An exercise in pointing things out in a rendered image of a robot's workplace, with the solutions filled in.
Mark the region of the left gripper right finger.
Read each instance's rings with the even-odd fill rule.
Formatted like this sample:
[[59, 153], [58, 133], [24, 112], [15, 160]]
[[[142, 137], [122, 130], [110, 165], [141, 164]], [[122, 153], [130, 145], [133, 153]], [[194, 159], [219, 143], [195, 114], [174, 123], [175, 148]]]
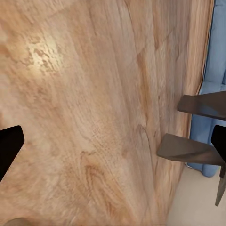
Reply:
[[211, 142], [226, 163], [226, 127], [215, 125]]

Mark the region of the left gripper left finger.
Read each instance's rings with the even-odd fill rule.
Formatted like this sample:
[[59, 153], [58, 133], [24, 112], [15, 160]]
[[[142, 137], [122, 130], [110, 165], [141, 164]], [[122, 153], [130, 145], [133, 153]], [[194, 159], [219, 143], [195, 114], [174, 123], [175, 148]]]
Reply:
[[24, 144], [24, 134], [20, 125], [0, 130], [0, 181], [16, 158]]

